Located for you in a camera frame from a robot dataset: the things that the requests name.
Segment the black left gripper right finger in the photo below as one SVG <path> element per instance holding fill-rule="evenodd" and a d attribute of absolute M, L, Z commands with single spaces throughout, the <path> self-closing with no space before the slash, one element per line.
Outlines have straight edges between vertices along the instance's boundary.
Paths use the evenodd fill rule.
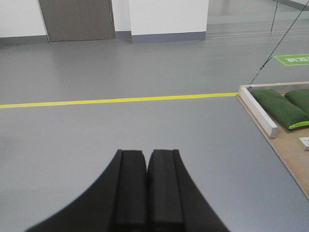
<path fill-rule="evenodd" d="M 178 150 L 154 150 L 147 178 L 150 231 L 229 230 L 199 191 Z"/>

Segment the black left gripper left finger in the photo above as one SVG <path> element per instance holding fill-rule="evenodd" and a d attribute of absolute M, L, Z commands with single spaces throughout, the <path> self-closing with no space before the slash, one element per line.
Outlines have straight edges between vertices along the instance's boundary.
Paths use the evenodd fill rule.
<path fill-rule="evenodd" d="M 97 180 L 29 232 L 145 232 L 146 163 L 142 151 L 117 150 Z"/>

